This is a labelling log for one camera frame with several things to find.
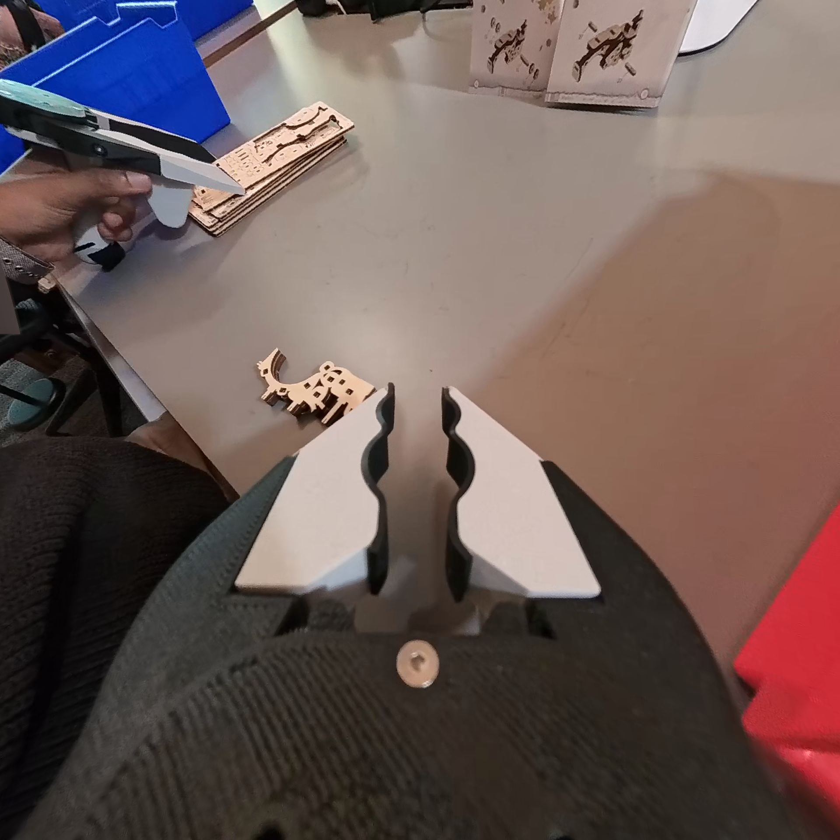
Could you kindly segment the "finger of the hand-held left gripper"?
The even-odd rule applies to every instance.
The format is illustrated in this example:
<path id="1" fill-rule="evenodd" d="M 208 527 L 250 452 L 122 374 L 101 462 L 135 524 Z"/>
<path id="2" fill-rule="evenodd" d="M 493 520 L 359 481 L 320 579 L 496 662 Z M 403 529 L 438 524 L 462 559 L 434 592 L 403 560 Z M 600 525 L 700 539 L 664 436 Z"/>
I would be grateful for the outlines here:
<path id="1" fill-rule="evenodd" d="M 131 140 L 143 141 L 157 149 L 181 154 L 195 161 L 210 164 L 216 160 L 200 143 L 176 133 L 167 132 L 145 123 L 117 118 L 105 112 L 96 112 L 95 120 L 100 130 L 111 131 Z"/>
<path id="2" fill-rule="evenodd" d="M 242 196 L 245 189 L 215 162 L 197 161 L 182 154 L 159 154 L 160 176 L 166 186 L 199 186 Z"/>

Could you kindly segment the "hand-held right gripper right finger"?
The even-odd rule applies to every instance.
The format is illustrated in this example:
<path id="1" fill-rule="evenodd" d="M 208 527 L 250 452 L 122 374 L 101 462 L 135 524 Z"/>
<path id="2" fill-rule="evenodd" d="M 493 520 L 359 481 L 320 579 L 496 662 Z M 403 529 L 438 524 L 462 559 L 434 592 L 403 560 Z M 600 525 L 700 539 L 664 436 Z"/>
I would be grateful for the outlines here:
<path id="1" fill-rule="evenodd" d="M 453 386 L 442 391 L 447 515 L 445 577 L 456 602 L 473 590 L 523 599 L 602 593 L 544 461 Z"/>

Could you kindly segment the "person's dark knitted sweater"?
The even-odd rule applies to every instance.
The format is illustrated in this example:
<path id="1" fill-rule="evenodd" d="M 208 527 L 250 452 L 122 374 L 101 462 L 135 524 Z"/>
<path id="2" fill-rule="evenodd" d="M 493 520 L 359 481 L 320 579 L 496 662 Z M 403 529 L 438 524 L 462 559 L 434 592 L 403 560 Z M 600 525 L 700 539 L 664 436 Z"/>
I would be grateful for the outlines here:
<path id="1" fill-rule="evenodd" d="M 126 438 L 2 447 L 2 838 L 55 779 L 141 607 L 228 507 L 199 450 Z"/>

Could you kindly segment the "wooden animal puzzle piece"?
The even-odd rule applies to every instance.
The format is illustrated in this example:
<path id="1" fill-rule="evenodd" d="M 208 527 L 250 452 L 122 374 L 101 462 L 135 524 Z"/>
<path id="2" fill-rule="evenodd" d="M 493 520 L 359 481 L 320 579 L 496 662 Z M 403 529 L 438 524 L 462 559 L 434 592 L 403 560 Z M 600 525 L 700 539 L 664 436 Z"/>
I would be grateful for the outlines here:
<path id="1" fill-rule="evenodd" d="M 296 418 L 315 416 L 329 426 L 365 402 L 376 387 L 345 367 L 326 361 L 316 373 L 294 382 L 280 381 L 279 372 L 286 356 L 274 349 L 256 369 L 266 389 L 260 400 L 268 406 L 284 403 L 286 411 Z"/>

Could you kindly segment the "stack of wooden puzzle sheets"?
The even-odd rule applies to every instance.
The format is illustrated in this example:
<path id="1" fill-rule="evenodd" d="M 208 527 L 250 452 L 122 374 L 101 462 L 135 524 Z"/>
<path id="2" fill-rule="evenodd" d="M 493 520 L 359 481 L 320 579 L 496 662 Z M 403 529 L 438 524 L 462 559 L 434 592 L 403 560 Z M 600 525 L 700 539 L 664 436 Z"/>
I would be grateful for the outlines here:
<path id="1" fill-rule="evenodd" d="M 219 237 L 267 203 L 346 142 L 354 122 L 318 101 L 216 160 L 244 189 L 235 195 L 197 186 L 189 218 Z"/>

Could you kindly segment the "red box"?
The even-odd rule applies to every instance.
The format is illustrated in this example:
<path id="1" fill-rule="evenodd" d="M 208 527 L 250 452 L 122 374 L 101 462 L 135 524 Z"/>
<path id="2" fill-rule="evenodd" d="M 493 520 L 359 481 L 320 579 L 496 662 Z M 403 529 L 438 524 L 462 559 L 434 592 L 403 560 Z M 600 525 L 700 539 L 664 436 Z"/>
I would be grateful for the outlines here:
<path id="1" fill-rule="evenodd" d="M 742 725 L 762 761 L 838 837 L 839 507 L 734 661 Z"/>

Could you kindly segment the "blue plastic bin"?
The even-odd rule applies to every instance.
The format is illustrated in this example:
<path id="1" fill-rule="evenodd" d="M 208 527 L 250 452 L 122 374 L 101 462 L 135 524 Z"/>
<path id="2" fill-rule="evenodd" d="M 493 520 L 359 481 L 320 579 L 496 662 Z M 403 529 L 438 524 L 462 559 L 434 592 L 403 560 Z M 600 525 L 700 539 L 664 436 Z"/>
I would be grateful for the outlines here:
<path id="1" fill-rule="evenodd" d="M 119 118 L 203 143 L 230 117 L 174 3 L 122 3 L 2 69 Z"/>
<path id="2" fill-rule="evenodd" d="M 91 18 L 110 23 L 118 16 L 118 5 L 126 1 L 36 1 L 65 30 Z M 176 1 L 178 18 L 194 40 L 206 35 L 253 6 L 252 1 Z"/>

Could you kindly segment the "person's left hand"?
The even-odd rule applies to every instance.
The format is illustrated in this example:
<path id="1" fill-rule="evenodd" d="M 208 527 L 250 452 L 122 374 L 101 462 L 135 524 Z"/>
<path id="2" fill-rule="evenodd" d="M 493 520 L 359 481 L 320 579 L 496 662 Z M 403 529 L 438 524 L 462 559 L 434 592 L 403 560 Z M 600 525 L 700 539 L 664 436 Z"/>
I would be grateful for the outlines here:
<path id="1" fill-rule="evenodd" d="M 77 219 L 93 214 L 104 241 L 132 237 L 134 199 L 151 193 L 147 174 L 90 168 L 45 171 L 1 187 L 1 236 L 27 255 L 55 264 L 68 258 Z"/>

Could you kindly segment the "white monitor base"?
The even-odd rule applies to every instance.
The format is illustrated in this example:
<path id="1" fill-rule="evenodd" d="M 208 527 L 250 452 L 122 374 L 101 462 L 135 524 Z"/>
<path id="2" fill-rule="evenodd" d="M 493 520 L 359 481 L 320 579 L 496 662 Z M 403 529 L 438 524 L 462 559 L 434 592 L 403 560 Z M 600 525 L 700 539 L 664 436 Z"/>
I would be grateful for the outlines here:
<path id="1" fill-rule="evenodd" d="M 752 11 L 757 1 L 696 1 L 679 56 L 690 56 L 719 45 Z"/>

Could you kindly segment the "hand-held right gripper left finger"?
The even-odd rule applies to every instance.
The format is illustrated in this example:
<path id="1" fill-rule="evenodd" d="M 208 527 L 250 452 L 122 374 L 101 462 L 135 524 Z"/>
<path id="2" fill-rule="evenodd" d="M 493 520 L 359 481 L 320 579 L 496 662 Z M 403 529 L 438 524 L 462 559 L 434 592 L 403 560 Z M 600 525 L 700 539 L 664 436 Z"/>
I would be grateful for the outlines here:
<path id="1" fill-rule="evenodd" d="M 395 387 L 388 383 L 289 459 L 235 580 L 255 595 L 378 595 L 389 569 L 386 501 Z"/>

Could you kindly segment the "folded puzzle instruction leaflet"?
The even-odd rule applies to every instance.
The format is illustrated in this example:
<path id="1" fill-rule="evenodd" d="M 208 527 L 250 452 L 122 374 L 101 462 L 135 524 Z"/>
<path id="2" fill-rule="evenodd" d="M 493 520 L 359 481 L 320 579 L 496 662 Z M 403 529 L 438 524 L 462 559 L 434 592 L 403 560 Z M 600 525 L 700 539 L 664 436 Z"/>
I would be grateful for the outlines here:
<path id="1" fill-rule="evenodd" d="M 475 1 L 469 90 L 656 109 L 695 1 Z"/>

